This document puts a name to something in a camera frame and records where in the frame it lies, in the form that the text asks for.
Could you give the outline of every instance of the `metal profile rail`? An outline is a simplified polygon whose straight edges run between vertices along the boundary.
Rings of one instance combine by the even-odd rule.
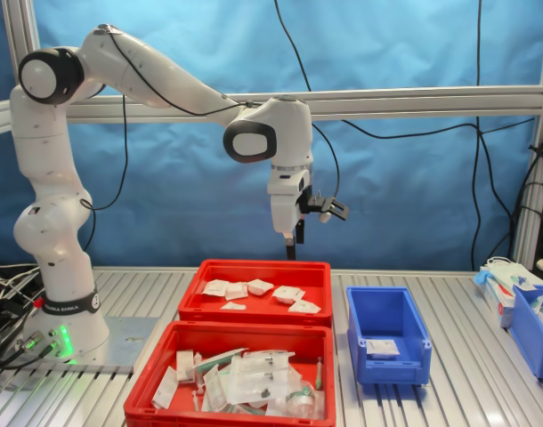
[[[121,427],[123,403],[196,269],[98,268],[102,308],[116,316],[160,317],[134,375],[52,370],[0,375],[0,423],[8,427]],[[336,422],[347,427],[543,427],[543,382],[511,336],[495,326],[469,273],[334,270]],[[354,381],[346,286],[406,286],[432,337],[423,387]]]
[[[535,116],[542,113],[543,86],[479,86],[289,93],[306,101],[313,120],[413,117]],[[277,93],[232,93],[238,102],[265,102]],[[121,96],[73,104],[70,123],[122,123]],[[128,100],[134,123],[211,122],[178,109],[152,109]]]

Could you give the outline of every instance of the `red plastic bin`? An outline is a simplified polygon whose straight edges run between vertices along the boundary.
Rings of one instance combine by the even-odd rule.
[[[323,357],[325,420],[196,412],[192,391],[196,384],[179,384],[168,409],[156,409],[151,400],[166,368],[176,365],[178,350],[199,351],[207,359],[225,351],[247,347],[251,351],[294,351],[289,362],[310,382],[315,382],[317,358]],[[333,336],[322,326],[241,325],[235,323],[178,321],[166,327],[147,365],[124,405],[127,427],[283,427],[336,424]]]
[[[331,269],[325,262],[206,260],[202,262],[179,304],[181,320],[241,322],[282,325],[331,326]],[[248,294],[233,300],[245,310],[220,310],[224,298],[203,295],[207,282],[214,279],[248,282],[259,278],[276,287],[295,286],[305,291],[303,299],[321,308],[316,314],[292,313],[289,306],[272,296]]]

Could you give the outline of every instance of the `white box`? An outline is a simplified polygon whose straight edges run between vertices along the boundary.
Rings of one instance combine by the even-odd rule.
[[[487,277],[484,285],[477,285],[485,295],[490,309],[495,313],[501,327],[510,327],[515,307],[513,289],[502,286],[495,278]]]

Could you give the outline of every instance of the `medical supply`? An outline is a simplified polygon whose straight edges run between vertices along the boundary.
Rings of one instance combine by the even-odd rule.
[[[247,284],[244,282],[229,283],[226,287],[226,300],[237,300],[247,297]]]
[[[198,373],[203,374],[206,371],[212,369],[214,365],[227,365],[231,363],[232,358],[240,354],[244,350],[247,350],[247,349],[236,349],[232,351],[226,351],[225,353],[219,354],[210,359],[200,360],[199,362],[197,362],[197,360],[195,359],[195,364],[194,364],[194,367],[192,368],[196,371],[197,374]]]
[[[205,399],[208,399],[208,404],[214,412],[221,412],[228,402],[226,401],[226,396],[224,394],[224,389],[220,383],[220,376],[218,375],[218,365],[213,365],[204,375],[204,384],[207,388],[207,396]]]
[[[171,401],[176,393],[179,383],[176,381],[176,371],[168,367],[163,375],[161,383],[157,387],[157,391],[153,395],[151,403],[156,409],[168,409],[171,406]]]
[[[192,405],[194,405],[194,410],[199,411],[199,398],[197,397],[197,391],[192,391]]]
[[[321,311],[321,307],[318,307],[312,302],[299,300],[299,301],[294,302],[294,304],[291,307],[289,307],[288,311],[297,312],[297,313],[315,314]]]
[[[231,371],[235,370],[240,374],[257,372],[273,372],[281,369],[289,370],[289,358],[295,353],[275,353],[250,358],[232,358]]]
[[[273,285],[271,283],[264,282],[259,278],[252,280],[251,282],[247,282],[247,290],[254,295],[262,296],[270,289],[273,289]]]
[[[275,356],[275,355],[282,355],[289,353],[287,350],[261,350],[261,351],[246,351],[242,358],[249,359],[249,358],[261,358],[261,357],[267,357],[267,356]]]
[[[400,352],[394,340],[367,340],[367,355],[373,359],[394,359]]]
[[[232,359],[228,400],[232,405],[285,397],[289,393],[289,370],[241,372],[239,357]]]
[[[280,286],[273,291],[272,295],[275,296],[279,302],[291,305],[294,302],[301,300],[305,295],[305,291],[302,291],[298,287]]]
[[[176,381],[194,383],[194,352],[182,350],[176,352]]]
[[[489,308],[495,314],[500,327],[510,327],[513,321],[515,294],[513,288],[501,285],[490,271],[482,270],[474,276],[474,282],[479,286]]]
[[[255,409],[259,409],[260,407],[264,407],[265,405],[267,405],[267,403],[267,400],[257,400],[256,402],[250,402],[248,404]]]
[[[191,371],[192,371],[192,375],[196,377],[197,393],[200,396],[202,396],[204,394],[204,389],[202,388],[202,386],[204,385],[204,383],[202,382],[202,375],[194,369],[196,365],[200,365],[200,363],[202,363],[202,355],[196,352],[193,360],[194,360],[194,366],[192,367]]]
[[[482,268],[488,270],[507,289],[513,289],[515,285],[523,291],[534,291],[535,286],[543,285],[542,279],[530,273],[521,264],[504,258],[491,258]]]
[[[265,411],[246,405],[230,405],[228,414],[265,415]]]
[[[202,399],[202,407],[200,407],[200,412],[212,412],[212,408],[210,407],[206,397]]]
[[[531,308],[535,314],[538,315],[540,313],[542,303],[543,303],[543,295],[538,296],[533,302],[531,302]]]
[[[220,310],[245,310],[246,306],[244,304],[236,304],[234,302],[228,302],[224,304]]]
[[[286,410],[295,418],[313,418],[315,413],[315,390],[307,381],[301,381],[301,390],[286,397]]]
[[[225,296],[229,282],[225,280],[210,280],[205,286],[202,294],[213,296]]]
[[[321,372],[323,370],[323,364],[321,363],[322,360],[323,358],[319,358],[319,360],[317,361],[317,374],[315,375],[315,390],[320,390],[323,385],[323,381],[321,380]]]

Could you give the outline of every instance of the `green led light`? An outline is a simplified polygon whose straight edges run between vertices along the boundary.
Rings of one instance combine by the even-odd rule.
[[[63,357],[74,354],[74,347],[69,339],[68,329],[65,326],[60,326],[61,339],[64,341],[64,352],[61,354]]]

